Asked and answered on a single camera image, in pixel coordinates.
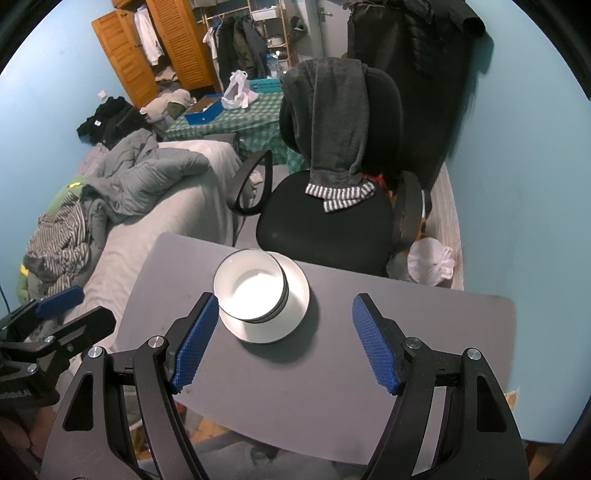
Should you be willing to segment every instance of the chair seat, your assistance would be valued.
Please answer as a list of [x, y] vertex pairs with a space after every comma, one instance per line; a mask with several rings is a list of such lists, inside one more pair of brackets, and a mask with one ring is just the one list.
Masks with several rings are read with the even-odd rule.
[[263, 250], [294, 260], [370, 275], [384, 275], [392, 237], [392, 206], [378, 189], [357, 205], [325, 213], [307, 195], [309, 171], [289, 175], [271, 195], [256, 226]]

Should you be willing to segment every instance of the tabletop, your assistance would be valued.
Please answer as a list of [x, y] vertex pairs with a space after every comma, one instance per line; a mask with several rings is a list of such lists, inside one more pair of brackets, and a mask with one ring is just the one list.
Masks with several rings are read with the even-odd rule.
[[[163, 233], [129, 298], [116, 349], [162, 335], [211, 291], [217, 266], [235, 248]], [[429, 347], [482, 351], [506, 387], [515, 337], [514, 308], [503, 297], [426, 287], [297, 262], [310, 284], [301, 325], [270, 345], [243, 343], [219, 322], [192, 385], [188, 408], [231, 430], [296, 453], [367, 463], [395, 398], [378, 385], [351, 319], [367, 292], [381, 313]], [[436, 389], [419, 462], [430, 463], [444, 389]]]
[[279, 109], [283, 93], [261, 93], [248, 108], [224, 110], [203, 125], [189, 125], [184, 115], [164, 134], [165, 141], [198, 140], [205, 135], [239, 132], [238, 156], [244, 159], [258, 150], [271, 150], [275, 165], [286, 164], [290, 173], [300, 171], [304, 159], [281, 139]]

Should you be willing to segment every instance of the white bag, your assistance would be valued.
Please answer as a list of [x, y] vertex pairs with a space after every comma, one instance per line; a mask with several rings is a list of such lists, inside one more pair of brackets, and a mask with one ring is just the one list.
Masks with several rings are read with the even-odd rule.
[[453, 276], [453, 251], [434, 238], [414, 242], [407, 258], [408, 273], [423, 285], [438, 285]]
[[230, 85], [222, 97], [222, 106], [227, 110], [246, 108], [257, 98], [258, 93], [250, 89], [246, 72], [237, 70], [230, 77]]

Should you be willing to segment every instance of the green checkered tablecloth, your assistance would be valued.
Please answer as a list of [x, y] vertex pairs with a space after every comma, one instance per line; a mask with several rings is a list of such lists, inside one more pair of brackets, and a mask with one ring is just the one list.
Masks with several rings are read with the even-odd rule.
[[283, 93], [262, 93], [246, 109], [224, 110], [212, 122], [189, 125], [184, 116], [164, 134], [165, 141], [199, 140], [205, 135], [238, 132], [238, 156], [247, 158], [257, 150], [271, 150], [275, 165], [287, 165], [290, 173], [300, 171], [304, 159], [283, 142], [279, 133], [279, 108]]

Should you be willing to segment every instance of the white shirt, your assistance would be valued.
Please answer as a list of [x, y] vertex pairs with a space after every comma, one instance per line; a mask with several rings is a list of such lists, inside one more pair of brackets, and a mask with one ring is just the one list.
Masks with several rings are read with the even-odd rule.
[[134, 15], [135, 27], [138, 29], [139, 40], [144, 48], [146, 57], [152, 65], [158, 64], [158, 59], [164, 55], [164, 50], [158, 42], [156, 31], [150, 19], [148, 8], [143, 5]]

